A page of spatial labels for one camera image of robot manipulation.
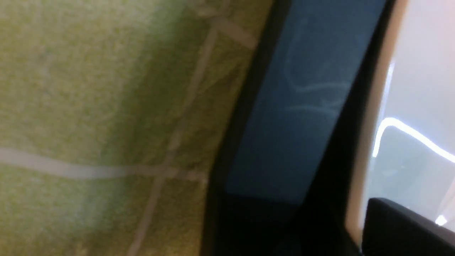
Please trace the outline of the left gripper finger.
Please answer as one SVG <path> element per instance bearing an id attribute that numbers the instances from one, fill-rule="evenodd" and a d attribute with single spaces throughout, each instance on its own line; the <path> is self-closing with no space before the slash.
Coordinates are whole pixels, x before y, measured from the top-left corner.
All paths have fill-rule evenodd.
<path id="1" fill-rule="evenodd" d="M 362 234 L 364 256 L 453 256 L 454 233 L 385 198 L 368 201 Z"/>

